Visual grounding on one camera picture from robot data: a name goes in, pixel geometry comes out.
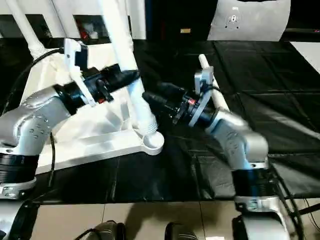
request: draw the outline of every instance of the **white pole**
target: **white pole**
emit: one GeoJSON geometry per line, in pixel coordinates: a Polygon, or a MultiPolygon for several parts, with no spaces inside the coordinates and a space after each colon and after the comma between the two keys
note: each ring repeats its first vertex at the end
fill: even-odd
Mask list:
{"type": "Polygon", "coordinates": [[[37,38],[33,28],[31,27],[26,15],[22,12],[17,0],[6,0],[16,24],[19,26],[24,39],[28,43],[28,48],[34,59],[46,53],[44,45],[37,38]]]}
{"type": "MultiPolygon", "coordinates": [[[[205,56],[204,54],[200,54],[200,55],[199,55],[199,61],[200,61],[201,67],[202,67],[203,69],[206,69],[206,68],[208,68],[208,67],[210,66],[209,63],[208,63],[208,61],[207,61],[207,58],[206,58],[206,56],[205,56]]],[[[220,88],[219,88],[219,85],[218,85],[218,83],[217,83],[217,80],[216,80],[216,78],[215,78],[215,75],[212,74],[212,77],[213,77],[213,83],[212,83],[212,85],[213,85],[214,87],[220,89],[220,88]]],[[[225,109],[225,110],[227,110],[227,111],[230,111],[230,110],[229,110],[229,107],[228,107],[228,105],[227,105],[227,103],[226,103],[226,100],[225,100],[223,94],[222,94],[220,91],[214,89],[214,90],[212,91],[212,96],[211,96],[211,97],[212,97],[212,100],[213,100],[213,104],[214,104],[214,106],[215,106],[217,109],[218,109],[218,108],[221,108],[221,109],[225,109]]]]}
{"type": "MultiPolygon", "coordinates": [[[[130,49],[128,35],[116,0],[99,0],[98,2],[121,71],[137,70],[138,66],[134,53],[130,49]]],[[[154,135],[158,126],[148,103],[142,98],[145,89],[141,78],[131,83],[127,89],[135,110],[137,127],[140,133],[145,136],[154,135]]]]}

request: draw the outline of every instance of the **yellow label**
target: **yellow label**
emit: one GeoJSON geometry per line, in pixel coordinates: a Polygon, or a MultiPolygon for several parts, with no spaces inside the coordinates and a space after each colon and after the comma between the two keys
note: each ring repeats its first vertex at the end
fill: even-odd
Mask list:
{"type": "Polygon", "coordinates": [[[181,34],[189,34],[189,33],[191,33],[191,28],[181,28],[180,33],[181,34]]]}

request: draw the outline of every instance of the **floor tile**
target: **floor tile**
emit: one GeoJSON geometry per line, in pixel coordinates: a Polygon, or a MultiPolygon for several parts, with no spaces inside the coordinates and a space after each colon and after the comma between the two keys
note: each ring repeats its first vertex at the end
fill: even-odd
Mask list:
{"type": "Polygon", "coordinates": [[[169,222],[182,223],[205,240],[198,202],[106,204],[103,221],[108,220],[125,224],[127,240],[164,240],[169,222]]]}
{"type": "MultiPolygon", "coordinates": [[[[307,199],[310,206],[320,203],[320,198],[310,198],[307,199]]],[[[304,199],[296,199],[295,200],[297,206],[299,209],[304,209],[308,205],[304,201],[304,199]]],[[[315,222],[320,227],[320,210],[314,211],[312,213],[312,216],[315,220],[315,222]]],[[[304,227],[304,235],[306,236],[307,240],[319,240],[320,239],[320,231],[318,231],[313,223],[312,217],[310,214],[304,214],[301,216],[303,227],[304,227]]],[[[291,229],[293,228],[291,222],[288,222],[288,225],[290,225],[291,229]]]]}
{"type": "Polygon", "coordinates": [[[232,240],[232,219],[239,213],[233,201],[200,202],[206,240],[232,240]]]}
{"type": "Polygon", "coordinates": [[[43,205],[31,240],[72,240],[102,222],[103,204],[43,205]]]}

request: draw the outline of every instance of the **black table surface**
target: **black table surface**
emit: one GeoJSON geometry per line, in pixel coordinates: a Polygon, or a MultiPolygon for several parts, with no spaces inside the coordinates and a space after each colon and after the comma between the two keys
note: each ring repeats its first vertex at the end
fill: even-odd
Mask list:
{"type": "MultiPolygon", "coordinates": [[[[48,48],[61,39],[46,41],[48,48]]],[[[205,54],[229,108],[263,134],[269,159],[295,198],[320,197],[320,75],[289,42],[134,41],[144,86],[157,81],[194,86],[205,54]]],[[[17,74],[31,61],[23,39],[0,40],[0,104],[17,74]]],[[[24,84],[15,92],[19,104],[24,84]]],[[[162,152],[129,154],[37,176],[31,198],[43,204],[230,200],[231,171],[219,144],[197,128],[172,127],[159,119],[162,152]]]]}

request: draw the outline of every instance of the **silver robotic arm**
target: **silver robotic arm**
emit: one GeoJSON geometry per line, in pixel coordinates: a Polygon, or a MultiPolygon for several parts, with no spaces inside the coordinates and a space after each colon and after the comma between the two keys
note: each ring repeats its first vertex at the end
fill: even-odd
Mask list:
{"type": "Polygon", "coordinates": [[[163,94],[145,92],[142,96],[155,114],[169,115],[174,124],[183,121],[190,127],[197,125],[219,142],[232,171],[235,208],[241,213],[232,221],[235,240],[289,240],[269,168],[268,143],[245,120],[229,111],[213,80],[213,68],[206,67],[195,75],[195,93],[160,83],[157,89],[168,98],[181,99],[178,104],[163,94]],[[207,107],[211,96],[215,110],[207,107]]]}
{"type": "MultiPolygon", "coordinates": [[[[83,83],[97,103],[139,78],[136,70],[118,65],[82,72],[83,83]]],[[[0,117],[0,240],[29,239],[38,206],[25,201],[36,185],[35,173],[51,130],[88,104],[75,82],[54,85],[29,96],[0,117]]]]}

